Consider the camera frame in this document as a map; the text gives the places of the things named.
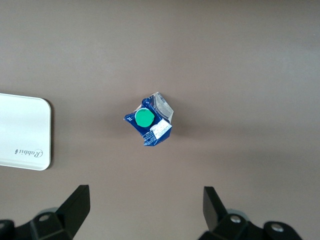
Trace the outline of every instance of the blue carton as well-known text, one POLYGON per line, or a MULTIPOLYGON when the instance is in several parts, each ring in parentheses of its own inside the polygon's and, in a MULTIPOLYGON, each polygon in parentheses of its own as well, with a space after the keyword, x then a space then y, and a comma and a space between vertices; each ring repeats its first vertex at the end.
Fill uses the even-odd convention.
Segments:
POLYGON ((141 134, 145 146, 155 146, 170 136, 173 109, 159 92, 142 100, 141 105, 124 120, 141 134))

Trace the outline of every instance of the green cap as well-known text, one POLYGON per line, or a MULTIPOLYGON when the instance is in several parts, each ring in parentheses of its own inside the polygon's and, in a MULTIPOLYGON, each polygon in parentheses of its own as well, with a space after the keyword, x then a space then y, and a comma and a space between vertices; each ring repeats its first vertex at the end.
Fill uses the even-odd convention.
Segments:
POLYGON ((155 115, 148 108, 140 108, 135 115, 136 124, 140 127, 149 127, 155 119, 155 115))

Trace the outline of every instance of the printed logo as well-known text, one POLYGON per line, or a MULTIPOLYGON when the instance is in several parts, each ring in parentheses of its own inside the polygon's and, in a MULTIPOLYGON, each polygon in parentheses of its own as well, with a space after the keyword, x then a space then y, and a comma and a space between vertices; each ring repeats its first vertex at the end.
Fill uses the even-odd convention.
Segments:
POLYGON ((24 156, 34 156, 35 158, 40 158, 44 154, 44 152, 41 149, 36 149, 34 151, 29 151, 29 150, 22 150, 22 149, 17 149, 15 150, 14 154, 21 154, 24 156))

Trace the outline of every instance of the white rectangular device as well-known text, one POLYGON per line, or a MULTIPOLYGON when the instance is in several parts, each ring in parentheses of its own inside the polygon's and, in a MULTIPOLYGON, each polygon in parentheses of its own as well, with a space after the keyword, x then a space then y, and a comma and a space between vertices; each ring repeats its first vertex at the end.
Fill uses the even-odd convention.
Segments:
POLYGON ((0 165, 45 170, 51 160, 51 108, 37 97, 0 93, 0 165))

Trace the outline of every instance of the white label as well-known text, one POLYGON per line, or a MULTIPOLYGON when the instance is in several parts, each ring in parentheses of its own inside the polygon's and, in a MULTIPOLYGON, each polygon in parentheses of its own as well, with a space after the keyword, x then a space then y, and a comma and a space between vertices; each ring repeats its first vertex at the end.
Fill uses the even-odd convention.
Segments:
POLYGON ((154 94, 154 106, 156 110, 171 123, 174 110, 169 106, 166 100, 161 96, 159 92, 154 94))
POLYGON ((153 125, 150 130, 153 132, 156 139, 161 138, 172 126, 164 119, 158 124, 153 125))

